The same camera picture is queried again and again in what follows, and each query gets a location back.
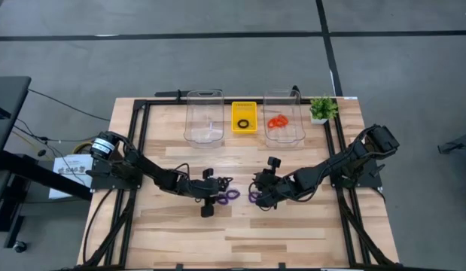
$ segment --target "wooden table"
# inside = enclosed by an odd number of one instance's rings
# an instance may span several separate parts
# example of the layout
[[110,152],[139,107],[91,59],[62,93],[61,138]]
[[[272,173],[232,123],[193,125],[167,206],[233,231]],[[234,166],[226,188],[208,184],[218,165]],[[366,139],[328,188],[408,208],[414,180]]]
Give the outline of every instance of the wooden table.
[[[127,136],[133,101],[134,98],[116,100],[111,131]],[[339,97],[337,101],[349,144],[364,128],[360,105],[357,99]],[[151,107],[144,149],[147,158],[163,168],[187,162],[191,166],[191,178],[201,178],[202,171],[212,167],[216,176],[233,177],[231,187],[240,190],[242,195],[228,206],[215,205],[214,217],[201,218],[201,204],[191,198],[164,193],[151,179],[145,178],[137,194],[126,267],[174,268],[177,263],[183,263],[184,268],[275,268],[279,262],[288,267],[348,266],[337,196],[329,178],[306,203],[287,200],[279,203],[277,210],[263,212],[248,201],[253,173],[267,167],[268,157],[282,160],[278,175],[314,166],[329,157],[324,127],[309,122],[309,106],[302,105],[306,138],[297,149],[284,151],[265,146],[259,113],[256,135],[232,134],[230,106],[225,106],[224,146],[216,149],[194,149],[184,140],[186,105]],[[139,115],[135,144],[141,119]],[[334,123],[331,127],[335,148],[339,151]],[[87,223],[104,194],[105,191],[94,193]],[[93,222],[87,258],[109,231],[115,194],[114,191],[107,198]],[[370,188],[358,188],[357,194],[365,230],[387,257],[397,261],[382,198]],[[121,234],[116,238],[112,263],[118,262]],[[361,262],[358,237],[353,229],[352,239],[357,262]]]

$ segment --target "black rubber ring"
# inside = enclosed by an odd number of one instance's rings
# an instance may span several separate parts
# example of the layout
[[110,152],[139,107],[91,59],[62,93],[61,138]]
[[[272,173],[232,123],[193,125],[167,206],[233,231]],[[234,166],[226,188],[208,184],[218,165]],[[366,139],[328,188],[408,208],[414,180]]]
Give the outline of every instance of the black rubber ring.
[[248,128],[248,126],[249,126],[249,121],[248,120],[239,120],[238,121],[238,127],[239,128],[244,129],[244,128]]

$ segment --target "clear plastic container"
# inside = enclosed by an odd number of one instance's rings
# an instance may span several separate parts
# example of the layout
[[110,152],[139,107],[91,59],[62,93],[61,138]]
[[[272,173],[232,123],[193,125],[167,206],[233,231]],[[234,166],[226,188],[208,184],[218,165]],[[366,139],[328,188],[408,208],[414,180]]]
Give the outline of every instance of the clear plastic container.
[[[305,138],[301,118],[301,94],[296,90],[268,90],[263,95],[263,121],[266,145],[270,148],[292,148]],[[268,127],[279,115],[286,116],[284,127]]]
[[187,94],[184,138],[194,148],[220,147],[224,137],[224,96],[219,90]]

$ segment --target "gray floor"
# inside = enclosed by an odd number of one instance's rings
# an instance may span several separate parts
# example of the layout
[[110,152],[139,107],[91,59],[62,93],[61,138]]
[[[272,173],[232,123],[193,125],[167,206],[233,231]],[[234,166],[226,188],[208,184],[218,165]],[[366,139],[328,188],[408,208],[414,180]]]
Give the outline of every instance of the gray floor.
[[[466,29],[466,0],[328,0],[324,8],[331,31]],[[2,36],[320,29],[315,1],[307,0],[5,0],[0,8]],[[466,270],[466,151],[437,152],[438,144],[466,133],[466,36],[332,42],[343,94],[358,96],[365,122],[387,125],[401,143],[382,172],[401,261]],[[29,75],[32,89],[103,117],[116,97],[178,88],[260,95],[297,84],[306,95],[333,93],[322,38],[0,42],[0,75]],[[108,127],[32,93],[20,118],[56,139]],[[56,146],[64,154],[74,147]],[[7,148],[35,153],[14,135]],[[35,185],[29,200],[45,193]],[[88,205],[34,204],[23,211],[31,217],[20,238],[30,249],[2,249],[0,233],[0,270],[72,266]]]

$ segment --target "small plant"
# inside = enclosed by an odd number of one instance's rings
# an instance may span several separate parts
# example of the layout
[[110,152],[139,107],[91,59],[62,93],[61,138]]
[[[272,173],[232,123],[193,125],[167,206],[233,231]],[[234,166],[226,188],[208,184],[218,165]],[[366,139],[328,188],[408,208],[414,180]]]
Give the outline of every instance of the small plant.
[[321,97],[311,100],[309,109],[314,119],[331,119],[338,114],[338,105],[331,98]]

